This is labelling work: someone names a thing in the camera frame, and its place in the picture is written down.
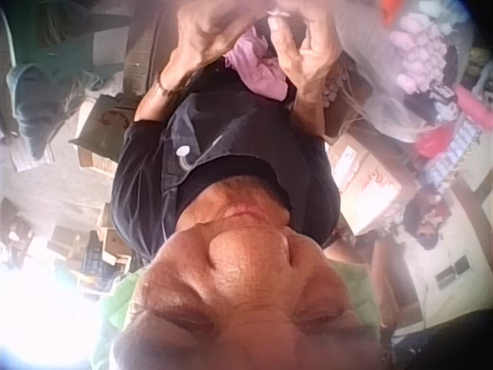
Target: nose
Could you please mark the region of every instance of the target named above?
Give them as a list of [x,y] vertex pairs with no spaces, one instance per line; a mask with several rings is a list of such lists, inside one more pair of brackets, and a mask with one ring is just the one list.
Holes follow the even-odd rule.
[[272,291],[291,271],[288,240],[270,226],[225,231],[211,240],[209,255],[220,279],[217,284],[226,282],[243,292]]

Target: person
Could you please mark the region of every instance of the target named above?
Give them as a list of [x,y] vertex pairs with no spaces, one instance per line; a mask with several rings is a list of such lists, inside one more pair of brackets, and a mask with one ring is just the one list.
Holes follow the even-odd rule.
[[431,251],[440,240],[439,230],[450,216],[445,200],[433,190],[424,189],[407,204],[402,223],[426,251]]
[[340,213],[323,138],[324,79],[340,54],[327,3],[275,4],[303,17],[299,49],[287,20],[268,18],[297,89],[291,112],[221,68],[272,6],[178,11],[178,46],[136,111],[112,191],[116,230],[151,263],[106,306],[110,368],[379,366],[367,269],[320,248]]

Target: lip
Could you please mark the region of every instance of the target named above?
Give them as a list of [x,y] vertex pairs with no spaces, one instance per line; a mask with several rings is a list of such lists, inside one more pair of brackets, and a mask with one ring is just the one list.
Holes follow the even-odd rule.
[[268,224],[269,217],[259,207],[251,206],[249,204],[236,204],[232,207],[228,207],[224,212],[223,218],[232,218],[240,216],[250,216],[255,220]]

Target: button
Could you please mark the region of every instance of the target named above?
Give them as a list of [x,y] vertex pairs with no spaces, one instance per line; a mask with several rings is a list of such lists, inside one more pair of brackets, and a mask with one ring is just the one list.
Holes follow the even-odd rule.
[[177,156],[187,156],[190,153],[190,147],[188,145],[183,145],[176,151]]

